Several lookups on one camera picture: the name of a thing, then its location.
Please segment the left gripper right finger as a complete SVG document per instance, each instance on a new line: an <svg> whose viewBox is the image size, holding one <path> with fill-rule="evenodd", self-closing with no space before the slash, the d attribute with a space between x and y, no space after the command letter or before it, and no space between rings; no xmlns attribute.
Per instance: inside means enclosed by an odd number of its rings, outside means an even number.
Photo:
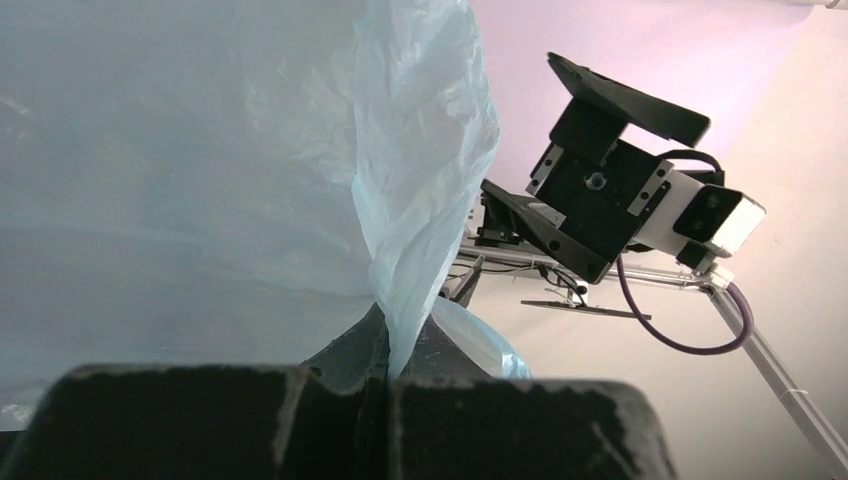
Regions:
<svg viewBox="0 0 848 480"><path fill-rule="evenodd" d="M498 379L427 319L388 403L390 479L674 479L646 396L592 379Z"/></svg>

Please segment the light blue plastic bag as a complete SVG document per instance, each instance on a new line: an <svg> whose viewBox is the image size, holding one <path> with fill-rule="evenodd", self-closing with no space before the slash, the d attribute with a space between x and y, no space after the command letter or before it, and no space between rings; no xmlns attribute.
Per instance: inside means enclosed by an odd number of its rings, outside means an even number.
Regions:
<svg viewBox="0 0 848 480"><path fill-rule="evenodd" d="M1 427L94 363L412 355L501 125L466 1L5 1Z"/></svg>

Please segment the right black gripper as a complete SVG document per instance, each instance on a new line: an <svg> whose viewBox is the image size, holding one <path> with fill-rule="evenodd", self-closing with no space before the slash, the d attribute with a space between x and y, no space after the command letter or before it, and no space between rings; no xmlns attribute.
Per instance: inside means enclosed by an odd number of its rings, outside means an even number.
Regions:
<svg viewBox="0 0 848 480"><path fill-rule="evenodd" d="M480 244L531 244L582 280L599 283L665 196L672 165L622 140L628 124L687 147L709 117L648 95L554 52L547 62L573 100L531 171L529 195L555 210L552 222L487 179Z"/></svg>

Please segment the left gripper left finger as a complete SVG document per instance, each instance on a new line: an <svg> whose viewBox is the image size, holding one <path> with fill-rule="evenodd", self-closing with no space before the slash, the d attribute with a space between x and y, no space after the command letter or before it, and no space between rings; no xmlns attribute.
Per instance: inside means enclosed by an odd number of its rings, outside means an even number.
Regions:
<svg viewBox="0 0 848 480"><path fill-rule="evenodd" d="M380 308L294 365L87 365L1 441L5 479L382 479Z"/></svg>

